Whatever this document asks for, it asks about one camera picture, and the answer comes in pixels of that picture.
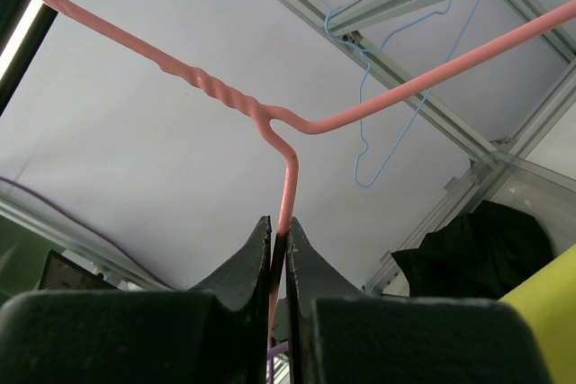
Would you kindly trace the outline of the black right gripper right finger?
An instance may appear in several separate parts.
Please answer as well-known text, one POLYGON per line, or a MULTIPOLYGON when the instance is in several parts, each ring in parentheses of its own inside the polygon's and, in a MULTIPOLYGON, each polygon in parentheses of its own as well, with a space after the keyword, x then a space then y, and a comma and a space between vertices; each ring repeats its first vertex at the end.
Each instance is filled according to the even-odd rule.
POLYGON ((291 382, 315 383, 322 346, 317 302, 364 294, 313 247, 297 218, 286 237, 285 270, 291 382))

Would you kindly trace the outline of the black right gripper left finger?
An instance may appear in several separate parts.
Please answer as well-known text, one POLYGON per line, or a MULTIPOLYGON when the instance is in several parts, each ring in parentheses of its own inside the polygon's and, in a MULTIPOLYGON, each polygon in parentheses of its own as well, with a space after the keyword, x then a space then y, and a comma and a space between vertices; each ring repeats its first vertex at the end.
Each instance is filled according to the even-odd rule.
POLYGON ((196 383, 265 381, 271 240, 271 221, 263 216, 244 245, 193 287, 211 300, 196 383))

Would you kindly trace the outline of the pink hanger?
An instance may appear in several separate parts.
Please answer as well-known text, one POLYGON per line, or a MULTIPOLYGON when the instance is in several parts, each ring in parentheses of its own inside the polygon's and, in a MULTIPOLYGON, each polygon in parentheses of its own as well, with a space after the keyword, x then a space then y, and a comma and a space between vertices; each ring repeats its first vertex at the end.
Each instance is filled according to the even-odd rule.
POLYGON ((226 85, 203 69, 185 64, 100 16, 87 11, 78 4, 69 0, 40 1, 52 10, 64 14, 71 20, 152 61, 161 71, 184 79, 189 85, 201 89, 211 98, 219 100, 231 109, 248 116, 254 122, 261 137, 285 160, 283 195, 277 229, 280 239, 286 238, 291 227, 299 176, 299 160, 295 150, 273 130, 272 121, 281 121, 306 135, 331 132, 382 111, 423 90, 442 84, 575 18, 575 2, 571 0, 497 39, 491 40, 479 48, 446 62, 365 103, 359 103, 323 120, 307 121, 282 106, 262 104, 256 98, 226 85))

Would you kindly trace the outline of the black trousers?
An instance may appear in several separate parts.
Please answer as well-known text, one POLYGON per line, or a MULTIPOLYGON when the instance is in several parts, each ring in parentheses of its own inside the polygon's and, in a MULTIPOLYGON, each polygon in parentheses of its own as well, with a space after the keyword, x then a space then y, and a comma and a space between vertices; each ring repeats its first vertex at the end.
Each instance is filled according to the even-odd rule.
POLYGON ((411 297, 500 299, 549 264, 554 252, 534 217, 483 201, 392 257, 411 297))

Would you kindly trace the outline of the yellow-green trousers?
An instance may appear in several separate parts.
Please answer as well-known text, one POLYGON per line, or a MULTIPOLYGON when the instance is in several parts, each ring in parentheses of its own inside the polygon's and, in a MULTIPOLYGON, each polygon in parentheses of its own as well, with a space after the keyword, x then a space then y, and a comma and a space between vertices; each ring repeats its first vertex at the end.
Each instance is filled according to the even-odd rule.
POLYGON ((500 299, 527 322, 554 383, 575 381, 575 300, 574 247, 500 299))

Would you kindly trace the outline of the clear plastic bin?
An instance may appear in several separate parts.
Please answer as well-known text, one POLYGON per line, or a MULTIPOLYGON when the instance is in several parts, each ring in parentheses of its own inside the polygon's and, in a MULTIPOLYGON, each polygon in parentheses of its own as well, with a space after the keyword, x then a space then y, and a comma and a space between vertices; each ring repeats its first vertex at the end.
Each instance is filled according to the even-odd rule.
POLYGON ((517 156, 493 152, 469 170, 477 191, 468 202, 498 204, 533 216, 561 255, 575 245, 575 181, 517 156))

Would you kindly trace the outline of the left aluminium frame post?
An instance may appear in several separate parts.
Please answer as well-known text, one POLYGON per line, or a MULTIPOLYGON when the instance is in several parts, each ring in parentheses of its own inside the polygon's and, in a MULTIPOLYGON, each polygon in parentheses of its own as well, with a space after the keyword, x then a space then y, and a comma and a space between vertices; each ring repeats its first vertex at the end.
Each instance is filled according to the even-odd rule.
MULTIPOLYGON (((343 0, 233 0, 230 83, 315 121, 368 101, 524 23, 511 0, 450 0, 331 40, 343 0)), ((495 150, 523 152, 575 94, 575 57, 534 38, 406 101, 321 135, 277 122, 299 153, 295 214, 355 286, 383 284, 389 252, 412 246, 495 150)))

